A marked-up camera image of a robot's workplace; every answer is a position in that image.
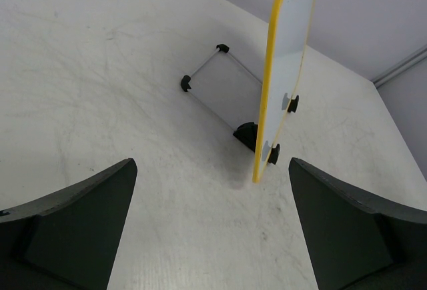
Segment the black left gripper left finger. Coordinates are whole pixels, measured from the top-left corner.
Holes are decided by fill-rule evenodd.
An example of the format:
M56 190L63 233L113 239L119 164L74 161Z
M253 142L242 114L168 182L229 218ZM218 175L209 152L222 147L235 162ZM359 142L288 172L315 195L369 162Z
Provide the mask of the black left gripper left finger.
M124 159L1 210L1 288L107 289L136 178Z

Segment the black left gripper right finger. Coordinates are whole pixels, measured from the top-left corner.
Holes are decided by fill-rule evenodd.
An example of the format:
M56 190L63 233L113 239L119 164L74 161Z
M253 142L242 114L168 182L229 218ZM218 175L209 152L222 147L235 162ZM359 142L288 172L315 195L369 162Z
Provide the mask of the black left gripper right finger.
M426 288L425 211L298 158L288 170L319 289Z

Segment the yellow framed whiteboard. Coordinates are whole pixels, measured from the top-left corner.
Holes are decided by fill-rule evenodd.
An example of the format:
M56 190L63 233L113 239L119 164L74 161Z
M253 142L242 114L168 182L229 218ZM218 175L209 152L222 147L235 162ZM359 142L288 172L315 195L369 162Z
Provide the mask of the yellow framed whiteboard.
M252 180L261 180L302 70L315 0L274 0L262 81Z

